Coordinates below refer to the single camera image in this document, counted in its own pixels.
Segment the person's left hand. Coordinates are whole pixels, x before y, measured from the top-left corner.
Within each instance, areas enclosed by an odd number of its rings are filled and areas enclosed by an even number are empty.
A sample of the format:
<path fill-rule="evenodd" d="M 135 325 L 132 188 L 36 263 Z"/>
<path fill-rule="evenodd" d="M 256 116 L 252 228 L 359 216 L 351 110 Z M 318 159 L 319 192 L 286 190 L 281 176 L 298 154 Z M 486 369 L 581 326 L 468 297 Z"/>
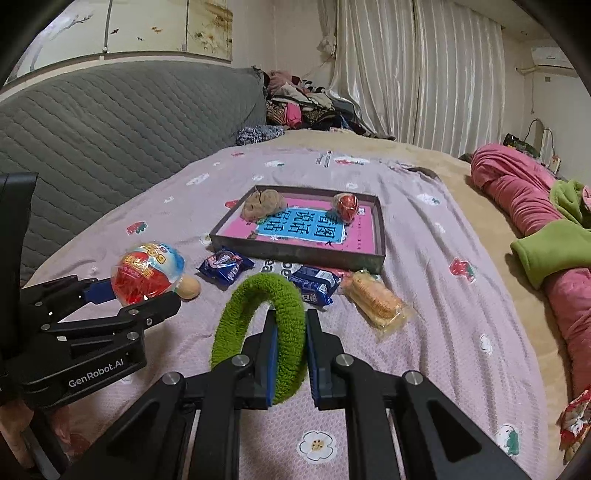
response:
<path fill-rule="evenodd" d="M 10 450 L 25 468 L 31 468 L 33 461 L 22 438 L 22 432 L 33 418 L 30 410 L 21 400 L 13 400 L 0 408 L 1 434 Z"/>

